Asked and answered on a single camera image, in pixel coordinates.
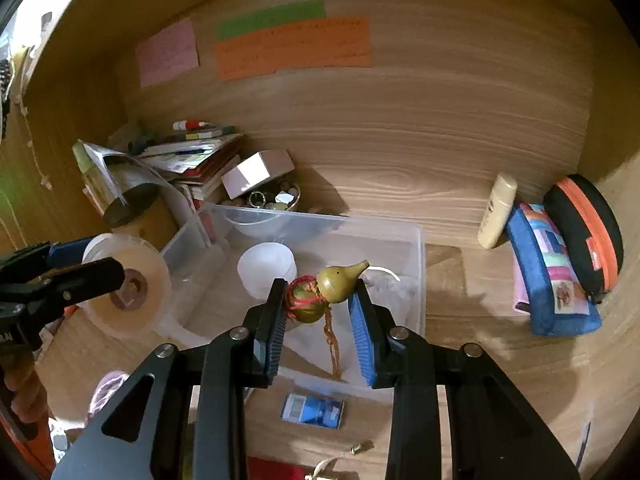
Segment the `left hand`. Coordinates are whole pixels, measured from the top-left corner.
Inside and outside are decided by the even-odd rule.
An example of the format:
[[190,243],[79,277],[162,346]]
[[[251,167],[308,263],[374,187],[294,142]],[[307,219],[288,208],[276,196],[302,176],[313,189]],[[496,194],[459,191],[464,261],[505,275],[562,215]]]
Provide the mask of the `left hand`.
[[36,370],[30,352],[2,356],[4,384],[13,393],[10,407],[24,424],[32,424],[48,414],[47,391]]

